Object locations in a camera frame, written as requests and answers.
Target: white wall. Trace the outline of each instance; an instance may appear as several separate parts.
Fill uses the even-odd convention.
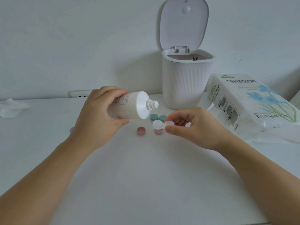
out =
[[[158,15],[166,0],[1,0],[0,99],[68,97],[117,85],[162,92]],[[300,90],[300,0],[206,0],[201,48],[213,72]]]

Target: small desktop trash bin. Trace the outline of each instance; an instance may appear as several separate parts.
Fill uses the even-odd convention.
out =
[[[207,26],[205,0],[168,0],[160,19],[163,98],[168,107],[195,107],[216,57],[198,49]]]

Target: green logo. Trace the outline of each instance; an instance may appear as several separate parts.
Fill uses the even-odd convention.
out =
[[[223,76],[221,76],[221,78],[234,78],[234,77],[233,76],[223,75]]]
[[[211,93],[210,95],[212,95],[214,93],[215,89],[216,89],[216,85],[212,87],[212,90],[210,91],[210,93]]]

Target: white plastic bottle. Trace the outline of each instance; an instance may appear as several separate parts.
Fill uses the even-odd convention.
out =
[[[144,91],[131,92],[115,98],[107,112],[112,118],[146,119],[158,102],[149,99]]]

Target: wall socket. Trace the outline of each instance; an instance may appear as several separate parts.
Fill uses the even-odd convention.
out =
[[[81,91],[69,91],[69,95],[71,98],[77,97],[88,97],[88,95],[92,92],[92,90],[81,90]]]

